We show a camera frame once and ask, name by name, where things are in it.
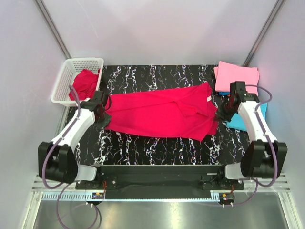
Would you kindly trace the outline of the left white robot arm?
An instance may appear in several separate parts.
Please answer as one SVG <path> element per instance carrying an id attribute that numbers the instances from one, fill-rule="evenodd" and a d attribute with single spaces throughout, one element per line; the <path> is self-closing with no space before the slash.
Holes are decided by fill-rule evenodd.
<path id="1" fill-rule="evenodd" d="M 85 132 L 94 124 L 104 129 L 111 120 L 106 113 L 112 102 L 110 96 L 103 91 L 95 91 L 92 99 L 80 101 L 75 96 L 77 111 L 65 128 L 50 142 L 41 142 L 38 147 L 39 177 L 44 186 L 55 189 L 62 184 L 75 181 L 86 181 L 93 189 L 99 188 L 103 177 L 96 166 L 80 165 L 76 162 L 74 150 Z"/>

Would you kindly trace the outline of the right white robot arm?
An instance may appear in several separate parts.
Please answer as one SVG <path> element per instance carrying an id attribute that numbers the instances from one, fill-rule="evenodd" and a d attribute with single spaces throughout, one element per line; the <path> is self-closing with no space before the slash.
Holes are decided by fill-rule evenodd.
<path id="1" fill-rule="evenodd" d="M 234 180 L 255 181 L 271 179 L 271 186 L 279 177 L 288 151 L 284 142 L 279 142 L 268 127 L 261 106 L 273 98 L 271 92 L 265 90 L 269 99 L 261 102 L 256 94 L 247 91 L 248 85 L 242 81 L 230 83 L 230 96 L 224 100 L 215 113 L 216 120 L 231 121 L 235 114 L 241 116 L 248 136 L 248 146 L 240 163 L 224 166 L 224 173 L 216 177 L 218 187 L 229 188 Z"/>

